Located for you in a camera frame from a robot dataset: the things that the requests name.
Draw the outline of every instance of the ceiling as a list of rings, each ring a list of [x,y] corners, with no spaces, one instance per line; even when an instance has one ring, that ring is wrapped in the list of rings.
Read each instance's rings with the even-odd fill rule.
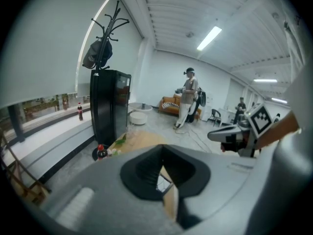
[[[290,56],[278,0],[145,0],[156,49],[212,64],[250,84],[265,98],[284,99]],[[197,51],[208,32],[222,32]],[[276,78],[256,84],[254,78]]]

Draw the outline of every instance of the wooden stand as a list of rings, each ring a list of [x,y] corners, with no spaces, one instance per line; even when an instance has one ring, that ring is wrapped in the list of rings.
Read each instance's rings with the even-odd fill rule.
[[[21,161],[18,160],[14,152],[12,151],[10,145],[8,144],[2,129],[0,129],[0,144],[4,144],[4,147],[9,150],[15,161],[7,166],[3,159],[1,158],[1,165],[4,167],[7,174],[7,178],[11,183],[16,194],[26,201],[40,205],[44,199],[49,196],[48,189],[40,183],[25,167],[22,165]],[[34,183],[27,187],[23,183],[22,172],[26,173],[29,177],[34,180]]]

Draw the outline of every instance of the white t-shirt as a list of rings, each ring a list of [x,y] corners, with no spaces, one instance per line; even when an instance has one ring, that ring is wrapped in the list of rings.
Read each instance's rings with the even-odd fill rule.
[[[313,40],[303,19],[288,0],[280,0],[285,12],[285,33],[291,57],[291,82],[285,92],[301,128],[313,127]]]

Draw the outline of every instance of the white cushion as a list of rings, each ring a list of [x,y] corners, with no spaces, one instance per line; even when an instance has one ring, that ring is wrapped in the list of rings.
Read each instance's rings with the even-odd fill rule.
[[[142,112],[132,112],[130,114],[130,120],[133,124],[145,124],[148,116]]]

